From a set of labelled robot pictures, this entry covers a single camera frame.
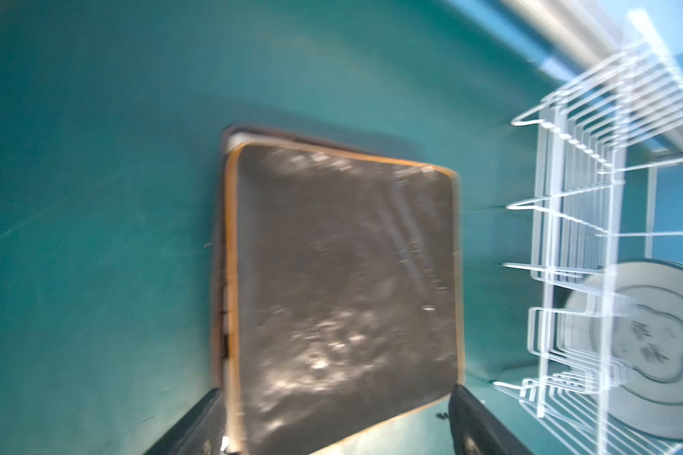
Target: dish rack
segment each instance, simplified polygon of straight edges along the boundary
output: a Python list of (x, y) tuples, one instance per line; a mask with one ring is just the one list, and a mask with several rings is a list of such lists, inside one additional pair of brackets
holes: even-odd
[[(683, 164), (683, 157), (626, 167), (628, 147), (683, 132), (683, 72), (658, 37), (646, 13), (630, 12), (622, 50), (603, 60), (516, 117), (516, 126), (537, 124), (535, 197), (508, 205), (532, 210), (529, 270), (543, 283), (541, 307), (529, 310), (528, 349), (539, 356), (537, 378), (495, 382), (514, 396), (574, 453), (674, 453), (683, 445), (658, 441), (610, 419), (609, 393), (627, 382), (630, 369), (612, 356), (613, 318), (627, 300), (615, 293), (620, 237), (645, 237), (645, 256), (656, 236), (657, 169)], [(645, 232), (620, 233), (625, 175), (651, 169)], [(602, 275), (601, 287), (584, 286)], [(555, 308), (555, 287), (585, 293), (584, 312)], [(600, 352), (574, 350), (562, 340), (567, 317), (597, 318)], [(570, 370), (552, 373), (550, 362)]]

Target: white round plate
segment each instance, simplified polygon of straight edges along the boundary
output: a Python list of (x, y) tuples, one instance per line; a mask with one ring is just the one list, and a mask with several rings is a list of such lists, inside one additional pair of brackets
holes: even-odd
[[(615, 319), (612, 354), (634, 371), (610, 390), (610, 415), (657, 438), (683, 441), (683, 266), (638, 260), (616, 267), (616, 292), (634, 300), (631, 314)], [(591, 275), (582, 284), (601, 283), (601, 275)], [(583, 311), (586, 302), (586, 294), (573, 292), (565, 307)], [(599, 350), (598, 319), (571, 317), (565, 327), (566, 347)]]

